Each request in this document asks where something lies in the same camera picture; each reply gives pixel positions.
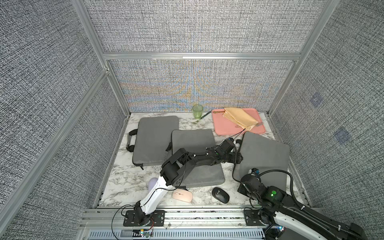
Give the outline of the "lilac computer mouse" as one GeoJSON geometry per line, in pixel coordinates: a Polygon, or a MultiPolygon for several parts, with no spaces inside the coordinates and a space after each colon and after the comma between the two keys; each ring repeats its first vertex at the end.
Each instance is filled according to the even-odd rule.
{"type": "Polygon", "coordinates": [[[150,191],[153,189],[153,187],[156,185],[157,181],[158,181],[158,178],[151,178],[151,179],[149,180],[149,182],[148,182],[148,191],[149,191],[149,192],[150,192],[150,191]]]}

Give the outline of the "aluminium front rail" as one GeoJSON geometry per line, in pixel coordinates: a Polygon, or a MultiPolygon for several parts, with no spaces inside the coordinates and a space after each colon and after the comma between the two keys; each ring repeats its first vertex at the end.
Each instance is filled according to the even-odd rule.
{"type": "Polygon", "coordinates": [[[124,227],[115,208],[86,210],[77,240],[254,240],[264,239],[267,226],[248,227],[243,210],[249,206],[164,206],[163,227],[124,227]]]}

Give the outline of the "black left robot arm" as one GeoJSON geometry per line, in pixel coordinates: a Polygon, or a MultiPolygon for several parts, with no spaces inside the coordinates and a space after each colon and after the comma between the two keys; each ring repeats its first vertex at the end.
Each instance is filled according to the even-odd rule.
{"type": "Polygon", "coordinates": [[[218,146],[206,148],[204,152],[193,153],[184,148],[177,150],[162,164],[154,187],[145,198],[135,204],[135,222],[139,226],[145,225],[167,192],[178,189],[194,168],[221,163],[238,165],[242,160],[242,155],[236,150],[234,138],[227,138],[218,146]]]}

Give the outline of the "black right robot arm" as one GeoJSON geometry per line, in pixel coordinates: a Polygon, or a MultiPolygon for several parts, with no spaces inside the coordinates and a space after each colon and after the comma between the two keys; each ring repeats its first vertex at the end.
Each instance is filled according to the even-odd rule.
{"type": "Polygon", "coordinates": [[[254,169],[240,180],[239,192],[256,200],[260,209],[245,214],[267,228],[266,240],[274,240],[289,229],[308,240],[366,240],[368,237],[357,224],[343,224],[298,202],[294,195],[274,186],[266,187],[254,169]]]}

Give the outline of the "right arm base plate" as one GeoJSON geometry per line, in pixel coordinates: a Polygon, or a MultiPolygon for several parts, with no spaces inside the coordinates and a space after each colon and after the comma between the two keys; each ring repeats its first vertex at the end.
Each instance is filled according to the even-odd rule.
{"type": "Polygon", "coordinates": [[[246,207],[243,210],[243,214],[244,214],[246,225],[248,227],[266,226],[266,224],[264,224],[260,219],[259,209],[252,209],[252,208],[246,207]]]}

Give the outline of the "tan folded cloth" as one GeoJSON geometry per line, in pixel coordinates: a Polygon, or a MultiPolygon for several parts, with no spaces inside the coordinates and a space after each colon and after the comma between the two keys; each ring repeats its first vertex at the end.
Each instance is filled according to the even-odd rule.
{"type": "Polygon", "coordinates": [[[252,130],[260,123],[240,108],[225,108],[223,117],[246,131],[252,130]]]}

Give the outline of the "pink computer mouse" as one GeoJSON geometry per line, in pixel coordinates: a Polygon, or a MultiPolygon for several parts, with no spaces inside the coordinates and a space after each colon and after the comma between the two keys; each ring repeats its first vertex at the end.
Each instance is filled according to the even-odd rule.
{"type": "Polygon", "coordinates": [[[176,189],[173,191],[172,198],[185,203],[191,203],[193,200],[193,194],[184,189],[176,189]]]}

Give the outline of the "black computer mouse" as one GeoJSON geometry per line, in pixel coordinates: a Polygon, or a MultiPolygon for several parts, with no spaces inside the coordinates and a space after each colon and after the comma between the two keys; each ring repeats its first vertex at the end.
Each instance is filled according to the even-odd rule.
{"type": "Polygon", "coordinates": [[[229,194],[221,188],[214,187],[212,189],[212,196],[223,204],[227,204],[230,200],[229,194]]]}

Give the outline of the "pink tray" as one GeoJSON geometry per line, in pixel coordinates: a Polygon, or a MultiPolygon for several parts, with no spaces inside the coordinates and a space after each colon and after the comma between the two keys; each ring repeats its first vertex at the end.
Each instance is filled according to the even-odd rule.
{"type": "MultiPolygon", "coordinates": [[[[264,126],[264,122],[262,121],[259,112],[256,109],[245,108],[243,109],[248,115],[256,119],[259,123],[258,126],[255,126],[251,129],[251,133],[262,135],[266,133],[266,128],[264,126]]],[[[224,109],[216,109],[212,111],[212,118],[215,133],[219,136],[224,135],[235,135],[242,130],[242,128],[238,125],[235,125],[228,119],[223,117],[224,109]]]]}

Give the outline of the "green plastic cup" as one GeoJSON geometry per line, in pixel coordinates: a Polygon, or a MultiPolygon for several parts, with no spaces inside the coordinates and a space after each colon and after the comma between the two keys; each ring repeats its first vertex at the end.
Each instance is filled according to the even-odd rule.
{"type": "Polygon", "coordinates": [[[200,119],[202,117],[203,109],[204,107],[200,104],[193,105],[192,111],[195,119],[200,119]]]}

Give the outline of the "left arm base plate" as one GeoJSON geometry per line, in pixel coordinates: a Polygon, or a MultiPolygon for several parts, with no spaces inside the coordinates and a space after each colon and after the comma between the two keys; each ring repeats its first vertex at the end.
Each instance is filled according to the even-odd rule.
{"type": "Polygon", "coordinates": [[[165,221],[165,211],[154,211],[149,215],[139,213],[138,211],[126,211],[123,214],[124,227],[163,227],[165,221]]]}

